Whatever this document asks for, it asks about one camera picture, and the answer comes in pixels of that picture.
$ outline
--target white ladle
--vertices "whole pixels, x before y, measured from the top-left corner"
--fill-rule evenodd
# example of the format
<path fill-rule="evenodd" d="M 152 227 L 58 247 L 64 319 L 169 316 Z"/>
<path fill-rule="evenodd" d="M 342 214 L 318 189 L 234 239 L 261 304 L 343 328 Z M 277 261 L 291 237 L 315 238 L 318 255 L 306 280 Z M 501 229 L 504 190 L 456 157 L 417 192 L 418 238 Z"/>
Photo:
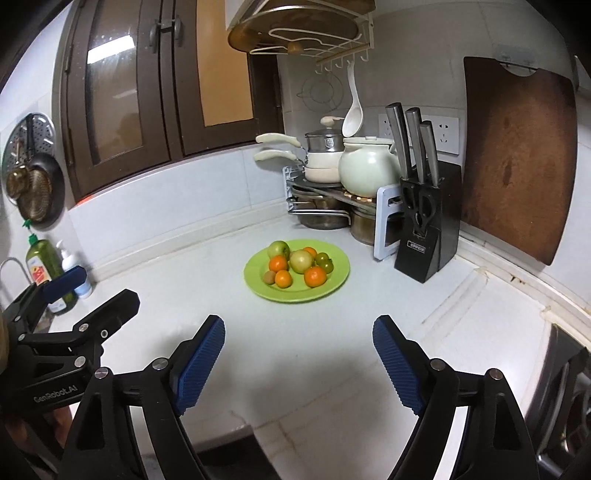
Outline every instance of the white ladle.
<path fill-rule="evenodd" d="M 361 103 L 359 102 L 359 95 L 355 86 L 355 58 L 353 60 L 347 60 L 347 64 L 347 76 L 349 77 L 349 87 L 351 88 L 353 104 L 351 104 L 351 108 L 343 122 L 343 136 L 345 138 L 354 136 L 361 129 L 361 125 L 363 125 L 363 110 L 361 110 Z"/>

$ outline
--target faucet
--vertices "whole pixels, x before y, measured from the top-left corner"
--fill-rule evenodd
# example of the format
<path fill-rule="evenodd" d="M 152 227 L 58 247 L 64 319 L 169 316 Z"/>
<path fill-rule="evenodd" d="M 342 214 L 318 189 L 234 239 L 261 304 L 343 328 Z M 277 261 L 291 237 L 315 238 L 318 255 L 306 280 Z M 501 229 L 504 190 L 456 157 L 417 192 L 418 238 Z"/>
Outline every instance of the faucet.
<path fill-rule="evenodd" d="M 25 278 L 27 279 L 27 283 L 31 283 L 30 277 L 27 274 L 27 270 L 25 269 L 25 267 L 23 267 L 21 261 L 18 258 L 8 257 L 6 260 L 4 260 L 2 263 L 0 263 L 0 284 L 2 284 L 2 269 L 4 268 L 4 265 L 6 265 L 9 262 L 16 262 L 18 264 L 18 266 L 21 267 L 22 274 L 25 275 Z"/>

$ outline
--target green plate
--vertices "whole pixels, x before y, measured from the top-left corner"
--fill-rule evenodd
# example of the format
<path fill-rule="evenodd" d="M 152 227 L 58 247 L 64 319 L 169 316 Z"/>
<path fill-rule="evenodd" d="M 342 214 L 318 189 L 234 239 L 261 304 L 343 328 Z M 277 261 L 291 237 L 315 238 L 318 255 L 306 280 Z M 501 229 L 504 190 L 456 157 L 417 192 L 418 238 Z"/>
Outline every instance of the green plate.
<path fill-rule="evenodd" d="M 290 270 L 294 279 L 291 287 L 279 288 L 277 285 L 267 285 L 262 280 L 262 276 L 269 270 L 269 257 L 265 248 L 255 254 L 244 267 L 246 285 L 260 297 L 282 303 L 312 301 L 326 297 L 347 280 L 350 271 L 349 259 L 339 247 L 312 239 L 290 240 L 287 245 L 290 246 L 292 252 L 304 247 L 312 247 L 318 253 L 325 252 L 332 259 L 335 269 L 328 275 L 326 283 L 316 288 L 310 288 L 306 285 L 304 276 L 295 273 L 293 270 Z"/>

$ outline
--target stainless steel pot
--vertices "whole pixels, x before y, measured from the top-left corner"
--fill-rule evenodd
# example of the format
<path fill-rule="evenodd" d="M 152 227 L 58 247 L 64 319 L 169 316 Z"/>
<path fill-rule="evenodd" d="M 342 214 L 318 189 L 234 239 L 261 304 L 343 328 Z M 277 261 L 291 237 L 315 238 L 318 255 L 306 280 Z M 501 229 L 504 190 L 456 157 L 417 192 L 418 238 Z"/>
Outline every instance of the stainless steel pot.
<path fill-rule="evenodd" d="M 346 203 L 318 193 L 291 188 L 293 196 L 286 201 L 290 205 L 288 213 L 296 215 L 300 223 L 314 230 L 337 230 L 351 224 L 351 216 Z"/>
<path fill-rule="evenodd" d="M 345 150 L 343 132 L 336 128 L 325 128 L 306 134 L 308 153 L 342 152 Z"/>
<path fill-rule="evenodd" d="M 400 240 L 402 235 L 402 224 L 404 223 L 404 213 L 398 212 L 390 215 L 388 226 L 386 227 L 386 246 L 392 245 Z M 353 207 L 351 219 L 351 235 L 358 241 L 366 245 L 375 243 L 375 214 L 369 213 L 357 207 Z"/>

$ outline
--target pan handle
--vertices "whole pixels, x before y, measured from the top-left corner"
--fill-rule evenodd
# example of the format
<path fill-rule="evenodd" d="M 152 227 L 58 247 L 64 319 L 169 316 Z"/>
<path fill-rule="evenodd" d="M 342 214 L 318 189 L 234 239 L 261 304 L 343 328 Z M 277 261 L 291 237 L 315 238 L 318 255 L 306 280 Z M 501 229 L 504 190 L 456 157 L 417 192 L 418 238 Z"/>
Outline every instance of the pan handle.
<path fill-rule="evenodd" d="M 27 156 L 28 160 L 31 160 L 37 151 L 35 150 L 35 136 L 33 134 L 33 114 L 29 113 L 25 118 L 25 124 L 27 126 Z"/>

